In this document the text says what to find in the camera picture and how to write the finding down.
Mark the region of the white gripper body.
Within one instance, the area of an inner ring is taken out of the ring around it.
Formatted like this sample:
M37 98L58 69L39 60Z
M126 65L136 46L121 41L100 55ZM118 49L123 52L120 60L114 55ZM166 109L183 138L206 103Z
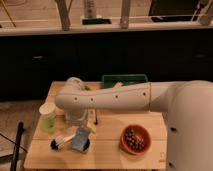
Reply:
M66 123L71 126L82 126L87 122L88 112L86 109L66 111Z

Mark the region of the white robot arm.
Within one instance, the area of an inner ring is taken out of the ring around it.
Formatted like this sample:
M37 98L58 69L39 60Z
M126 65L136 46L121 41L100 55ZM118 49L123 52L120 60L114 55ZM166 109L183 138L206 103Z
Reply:
M80 117L86 109L143 110L167 115L167 171L213 171L213 82L147 82L86 90L69 78L56 106Z

